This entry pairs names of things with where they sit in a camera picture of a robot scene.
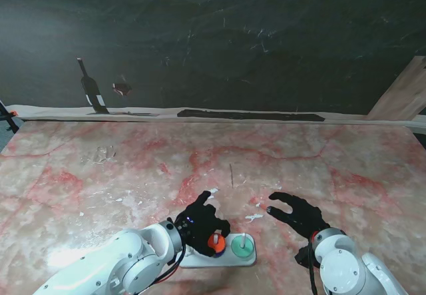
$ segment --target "white tray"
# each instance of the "white tray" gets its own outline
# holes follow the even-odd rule
[[[254,252],[248,258],[237,257],[231,249],[232,240],[242,234],[229,234],[226,237],[226,249],[220,257],[207,257],[198,253],[190,246],[186,247],[186,254],[180,267],[183,268],[201,268],[201,267],[221,267],[221,266],[250,266],[256,261],[256,244],[251,235],[246,234],[246,238],[250,239],[254,245]]]

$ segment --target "black cable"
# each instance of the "black cable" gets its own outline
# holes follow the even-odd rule
[[[318,295],[317,286],[315,285],[315,275],[314,275],[314,262],[312,260],[312,236],[310,236],[308,241],[308,267],[309,267],[309,277],[311,280],[311,289],[313,295]]]
[[[154,282],[152,282],[152,284],[150,285],[150,287],[154,284],[156,284],[158,281],[162,280],[163,278],[165,278],[166,276],[168,276],[170,273],[172,273],[176,267],[179,266],[179,264],[183,261],[184,256],[185,256],[185,252],[186,252],[186,245],[185,243],[182,244],[182,253],[180,253],[179,259],[177,260],[177,262],[175,262],[172,267],[170,267],[166,272],[164,272],[163,274],[161,274],[159,277],[157,277]]]

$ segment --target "marble table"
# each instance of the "marble table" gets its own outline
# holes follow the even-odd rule
[[[306,242],[265,212],[283,206],[273,191],[319,206],[424,294],[425,183],[426,152],[403,127],[28,122],[0,154],[0,294],[32,294],[115,232],[174,217],[203,190],[217,190],[209,202],[234,232],[256,239],[256,265],[181,268],[146,294],[311,294],[293,259]]]

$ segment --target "white scrap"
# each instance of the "white scrap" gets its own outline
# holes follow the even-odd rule
[[[261,218],[261,217],[264,217],[264,216],[263,216],[263,215],[261,215],[261,214],[247,215],[247,216],[246,216],[246,218],[247,218],[248,220],[251,220],[251,221],[249,221],[249,223],[253,222],[253,220],[254,220],[255,218]]]

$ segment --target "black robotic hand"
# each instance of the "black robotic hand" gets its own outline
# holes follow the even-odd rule
[[[221,230],[223,237],[227,237],[231,232],[229,222],[214,215],[216,212],[214,206],[204,205],[210,195],[211,193],[205,190],[174,221],[183,241],[206,256],[215,255],[215,251],[207,245],[207,242],[216,230]]]
[[[277,220],[289,224],[299,235],[310,238],[314,232],[329,228],[321,215],[321,210],[314,207],[303,198],[290,195],[284,192],[274,192],[269,196],[270,200],[281,200],[289,204],[293,208],[291,214],[282,210],[269,206],[267,212]]]

